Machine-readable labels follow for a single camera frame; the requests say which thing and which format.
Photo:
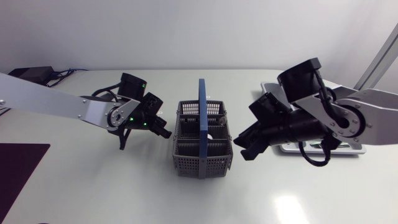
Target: basket handle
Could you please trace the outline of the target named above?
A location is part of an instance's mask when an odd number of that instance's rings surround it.
[[[207,103],[206,103],[206,86],[205,79],[199,79],[199,179],[206,178],[207,170]]]
[[[200,149],[199,157],[207,158],[207,104],[206,104],[206,86],[203,78],[199,79],[199,122],[200,122]]]

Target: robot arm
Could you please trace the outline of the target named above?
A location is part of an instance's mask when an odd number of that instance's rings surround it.
[[[120,149],[124,149],[131,129],[149,129],[165,138],[171,135],[164,129],[166,122],[156,115],[163,102],[152,93],[144,96],[146,82],[126,73],[120,83],[93,96],[69,95],[2,73],[0,83],[1,106],[86,121],[118,135]],[[118,94],[110,91],[117,87]],[[105,91],[112,93],[112,100],[96,96]]]
[[[245,160],[253,160],[268,146],[299,142],[300,151],[315,166],[324,166],[344,141],[354,144],[398,143],[398,95],[367,89],[338,86],[325,88],[318,72],[317,58],[307,60],[278,76],[291,110],[272,93],[266,93],[249,106],[257,122],[234,140],[245,148]],[[325,161],[312,161],[302,142],[323,139]]]

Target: black cable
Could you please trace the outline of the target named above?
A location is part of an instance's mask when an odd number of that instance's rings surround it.
[[[298,148],[300,149],[301,155],[304,157],[304,159],[311,163],[311,165],[317,166],[317,167],[323,167],[328,164],[330,160],[330,150],[326,147],[322,147],[323,153],[325,153],[325,160],[324,161],[314,161],[313,159],[309,158],[307,154],[304,151],[303,147],[303,142],[298,142]]]
[[[62,75],[61,77],[59,77],[59,80],[56,81],[55,83],[51,84],[51,85],[47,85],[47,87],[54,87],[56,85],[58,85],[60,82],[62,82],[62,80],[64,80],[66,77],[69,77],[73,72],[75,72],[75,70],[68,70],[66,75]]]
[[[117,88],[117,87],[120,87],[122,85],[122,83],[118,83],[118,84],[116,84],[116,85],[113,85],[113,86],[109,86],[109,87],[106,87],[106,88],[102,88],[102,89],[99,89],[99,90],[97,90],[97,91],[95,91],[93,94],[91,94],[92,96],[96,96],[96,95],[98,95],[98,94],[100,94],[100,93],[103,93],[103,92],[105,92],[105,91],[110,91],[110,90],[113,90],[114,88]]]
[[[315,74],[315,77],[317,78],[319,85],[321,86],[318,92],[319,92],[319,98],[321,100],[323,109],[325,110],[326,114],[331,119],[333,119],[340,127],[345,128],[347,126],[347,124],[344,121],[344,119],[340,118],[337,115],[336,111],[331,106],[330,100],[332,98],[328,95],[327,92],[329,91],[331,93],[333,100],[336,100],[336,94],[333,92],[333,90],[331,88],[325,87],[325,84],[323,83],[323,80],[322,80],[318,70],[315,70],[314,74]]]
[[[115,102],[119,102],[118,97],[111,90],[107,90],[107,92],[113,96]]]

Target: gray plastic basket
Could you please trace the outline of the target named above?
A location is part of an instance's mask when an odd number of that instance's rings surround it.
[[[207,142],[207,157],[201,158],[199,102],[181,101],[178,104],[173,160],[179,176],[224,177],[231,168],[233,150],[228,123],[220,125],[220,119],[226,117],[224,103],[207,101],[206,105],[208,134],[212,139]]]

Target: blue handle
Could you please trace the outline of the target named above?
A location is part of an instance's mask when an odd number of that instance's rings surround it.
[[[207,158],[207,104],[206,104],[206,86],[203,78],[199,79],[199,122],[200,122],[200,143],[199,157]]]

